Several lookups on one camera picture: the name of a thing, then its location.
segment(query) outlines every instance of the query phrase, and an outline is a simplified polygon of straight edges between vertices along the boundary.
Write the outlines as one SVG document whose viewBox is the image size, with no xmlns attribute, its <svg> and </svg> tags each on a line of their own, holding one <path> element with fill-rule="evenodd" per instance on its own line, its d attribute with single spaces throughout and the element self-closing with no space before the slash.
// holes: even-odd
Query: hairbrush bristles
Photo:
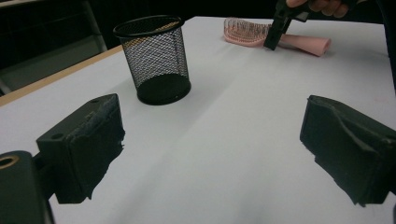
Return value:
<svg viewBox="0 0 396 224">
<path fill-rule="evenodd" d="M 270 27 L 271 24 L 259 24 L 233 17 L 226 18 L 224 21 L 224 39 L 227 42 L 245 47 L 263 47 Z M 317 56 L 323 55 L 331 44 L 329 38 L 302 35 L 283 34 L 280 40 Z"/>
</svg>

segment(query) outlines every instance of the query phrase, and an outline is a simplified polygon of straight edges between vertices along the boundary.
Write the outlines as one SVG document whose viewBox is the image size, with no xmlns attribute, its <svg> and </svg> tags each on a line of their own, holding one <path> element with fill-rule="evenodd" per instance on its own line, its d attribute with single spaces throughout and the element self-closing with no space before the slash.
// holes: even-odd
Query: black mesh pencil cup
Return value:
<svg viewBox="0 0 396 224">
<path fill-rule="evenodd" d="M 180 17 L 161 15 L 127 21 L 114 28 L 141 102 L 167 105 L 189 93 L 183 24 Z"/>
</svg>

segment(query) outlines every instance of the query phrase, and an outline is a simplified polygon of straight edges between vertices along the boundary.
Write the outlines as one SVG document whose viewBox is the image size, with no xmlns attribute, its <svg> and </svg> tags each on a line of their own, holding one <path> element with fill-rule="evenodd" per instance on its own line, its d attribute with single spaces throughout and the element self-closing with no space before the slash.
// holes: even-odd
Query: finger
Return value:
<svg viewBox="0 0 396 224">
<path fill-rule="evenodd" d="M 325 16 L 332 16 L 332 14 L 334 14 L 334 12 L 340 7 L 340 5 L 340 0 L 330 0 L 329 4 L 321 11 Z"/>
<path fill-rule="evenodd" d="M 288 7 L 297 7 L 304 4 L 308 0 L 286 0 L 286 5 Z"/>
<path fill-rule="evenodd" d="M 342 18 L 347 14 L 347 11 L 348 6 L 345 4 L 341 4 L 341 6 L 334 11 L 333 15 L 335 18 Z"/>
<path fill-rule="evenodd" d="M 319 12 L 323 8 L 325 8 L 329 4 L 330 0 L 313 0 L 309 4 L 309 8 L 311 8 L 314 12 Z"/>
</svg>

